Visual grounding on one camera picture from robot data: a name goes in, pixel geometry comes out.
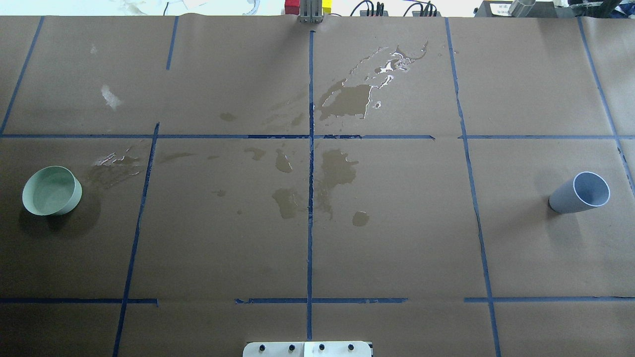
white floor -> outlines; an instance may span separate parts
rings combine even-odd
[[[169,0],[166,15],[200,13],[204,15],[242,15],[253,8],[255,0],[185,0],[204,3],[186,7],[183,0]],[[332,12],[347,16],[358,0],[333,0]],[[0,0],[0,15],[162,15],[168,0]],[[260,0],[256,15],[280,15],[284,0]],[[383,0],[390,16],[402,16],[411,1]],[[472,17],[481,0],[433,0],[445,17]]]

green bowl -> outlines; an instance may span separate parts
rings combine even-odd
[[[38,216],[69,213],[80,199],[81,184],[69,169],[62,166],[39,170],[22,191],[24,208]]]

red block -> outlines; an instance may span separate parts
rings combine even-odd
[[[299,15],[300,0],[284,0],[284,13],[287,15]]]

yellow object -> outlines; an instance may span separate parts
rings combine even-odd
[[[332,5],[333,0],[322,0],[322,9],[324,9],[324,13],[331,13]]]

white label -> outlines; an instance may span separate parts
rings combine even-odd
[[[509,6],[511,4],[490,4],[492,15],[497,16],[511,16],[509,14]]]

